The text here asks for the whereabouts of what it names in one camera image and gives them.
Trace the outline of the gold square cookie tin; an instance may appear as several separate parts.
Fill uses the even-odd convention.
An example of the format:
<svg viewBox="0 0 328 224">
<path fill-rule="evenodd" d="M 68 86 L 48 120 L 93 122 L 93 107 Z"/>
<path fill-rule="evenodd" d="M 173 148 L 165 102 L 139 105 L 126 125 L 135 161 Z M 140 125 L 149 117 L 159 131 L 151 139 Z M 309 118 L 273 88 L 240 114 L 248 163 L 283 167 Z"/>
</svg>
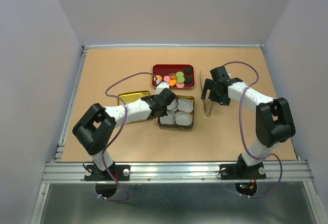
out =
<svg viewBox="0 0 328 224">
<path fill-rule="evenodd" d="M 178 95 L 168 106 L 167 115 L 158 118 L 161 129 L 191 131 L 194 126 L 195 98 Z"/>
</svg>

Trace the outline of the metal tongs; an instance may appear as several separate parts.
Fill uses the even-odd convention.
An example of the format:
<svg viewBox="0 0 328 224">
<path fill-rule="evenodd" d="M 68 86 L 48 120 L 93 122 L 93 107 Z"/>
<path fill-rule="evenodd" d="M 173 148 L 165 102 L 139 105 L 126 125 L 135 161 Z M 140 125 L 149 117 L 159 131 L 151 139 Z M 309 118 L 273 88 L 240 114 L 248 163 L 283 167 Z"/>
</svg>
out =
<svg viewBox="0 0 328 224">
<path fill-rule="evenodd" d="M 201 92 L 204 90 L 204 81 L 202 78 L 202 72 L 199 71 L 199 82 L 200 82 L 200 89 Z M 207 101 L 205 101 L 204 99 L 202 100 L 203 102 L 203 110 L 204 110 L 204 115 L 206 117 L 209 117 L 213 108 L 213 102 L 210 101 L 209 103 L 207 103 Z"/>
</svg>

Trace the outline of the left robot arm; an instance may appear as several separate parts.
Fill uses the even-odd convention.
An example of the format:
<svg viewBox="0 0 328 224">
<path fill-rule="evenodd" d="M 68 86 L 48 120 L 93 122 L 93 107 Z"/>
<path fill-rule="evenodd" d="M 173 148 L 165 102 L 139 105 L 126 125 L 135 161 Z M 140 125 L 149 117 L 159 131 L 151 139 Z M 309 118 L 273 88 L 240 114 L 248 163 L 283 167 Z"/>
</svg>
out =
<svg viewBox="0 0 328 224">
<path fill-rule="evenodd" d="M 114 129 L 120 127 L 121 131 L 126 124 L 166 116 L 175 98 L 170 89 L 164 88 L 158 94 L 125 105 L 103 107 L 95 103 L 90 106 L 72 133 L 92 158 L 101 179 L 108 180 L 114 175 L 114 161 L 106 149 Z"/>
</svg>

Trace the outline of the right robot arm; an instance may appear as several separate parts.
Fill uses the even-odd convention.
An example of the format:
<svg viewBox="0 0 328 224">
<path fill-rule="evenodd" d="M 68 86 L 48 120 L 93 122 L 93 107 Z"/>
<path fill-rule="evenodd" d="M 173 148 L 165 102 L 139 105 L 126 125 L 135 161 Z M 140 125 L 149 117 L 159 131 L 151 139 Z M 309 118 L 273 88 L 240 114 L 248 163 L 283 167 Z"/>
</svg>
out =
<svg viewBox="0 0 328 224">
<path fill-rule="evenodd" d="M 245 151 L 235 164 L 222 165 L 221 179 L 248 179 L 252 175 L 264 179 L 263 161 L 274 156 L 273 149 L 296 133 L 289 102 L 285 98 L 266 96 L 237 77 L 230 78 L 225 66 L 212 69 L 210 74 L 211 78 L 204 81 L 201 99 L 208 98 L 222 106 L 228 106 L 232 100 L 239 102 L 239 130 L 243 143 L 242 108 L 255 113 L 255 141 L 250 147 L 243 146 Z"/>
</svg>

